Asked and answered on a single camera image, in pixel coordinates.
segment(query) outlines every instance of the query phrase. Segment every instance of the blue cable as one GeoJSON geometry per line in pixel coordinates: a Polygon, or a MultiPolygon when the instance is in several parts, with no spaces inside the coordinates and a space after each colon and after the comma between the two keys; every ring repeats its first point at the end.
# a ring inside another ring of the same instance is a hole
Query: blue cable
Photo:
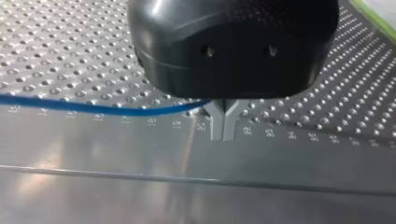
{"type": "Polygon", "coordinates": [[[48,99],[37,99],[24,96],[11,96],[0,94],[0,105],[22,105],[30,107],[47,108],[53,110],[68,110],[91,114],[117,115],[117,116],[159,116],[175,114],[208,104],[210,101],[203,100],[186,105],[165,106],[159,108],[136,109],[136,108],[116,108],[105,105],[84,105],[79,103],[69,103],[48,99]]]}

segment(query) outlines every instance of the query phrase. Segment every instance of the silver metal sheet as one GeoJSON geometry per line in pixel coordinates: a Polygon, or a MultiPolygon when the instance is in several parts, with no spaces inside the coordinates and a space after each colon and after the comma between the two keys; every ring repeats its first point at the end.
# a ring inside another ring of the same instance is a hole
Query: silver metal sheet
{"type": "MultiPolygon", "coordinates": [[[[316,86],[251,101],[233,142],[210,141],[202,110],[141,119],[1,106],[0,168],[394,195],[394,47],[350,6],[340,13],[316,86]]],[[[125,15],[119,0],[4,2],[0,91],[114,106],[189,101],[144,79],[125,15]]]]}
{"type": "Polygon", "coordinates": [[[394,223],[396,200],[0,172],[0,221],[18,224],[394,223]]]}

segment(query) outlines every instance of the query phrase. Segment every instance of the white plastic piece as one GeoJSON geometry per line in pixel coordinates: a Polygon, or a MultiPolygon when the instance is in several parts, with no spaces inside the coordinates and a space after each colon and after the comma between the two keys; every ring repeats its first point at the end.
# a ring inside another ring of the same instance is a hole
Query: white plastic piece
{"type": "Polygon", "coordinates": [[[217,100],[205,105],[211,117],[210,131],[212,141],[233,141],[236,122],[242,111],[248,106],[249,100],[217,100]]]}

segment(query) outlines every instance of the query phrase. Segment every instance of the black plastic housing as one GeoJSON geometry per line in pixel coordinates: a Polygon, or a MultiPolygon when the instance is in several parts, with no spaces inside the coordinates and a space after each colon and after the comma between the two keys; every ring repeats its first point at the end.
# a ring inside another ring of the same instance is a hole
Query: black plastic housing
{"type": "Polygon", "coordinates": [[[159,90],[184,98],[286,97],[323,65],[336,0],[130,0],[136,55],[159,90]]]}

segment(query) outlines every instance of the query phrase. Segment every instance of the screw hole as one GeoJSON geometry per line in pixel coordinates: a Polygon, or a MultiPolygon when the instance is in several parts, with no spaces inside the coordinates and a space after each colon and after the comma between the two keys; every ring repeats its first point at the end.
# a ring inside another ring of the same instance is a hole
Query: screw hole
{"type": "Polygon", "coordinates": [[[262,53],[264,55],[269,55],[271,57],[275,57],[277,55],[277,49],[274,48],[271,45],[265,46],[264,49],[262,50],[262,53]]]}
{"type": "Polygon", "coordinates": [[[212,47],[205,45],[201,48],[201,53],[206,56],[206,58],[212,58],[215,56],[216,52],[212,47]]]}

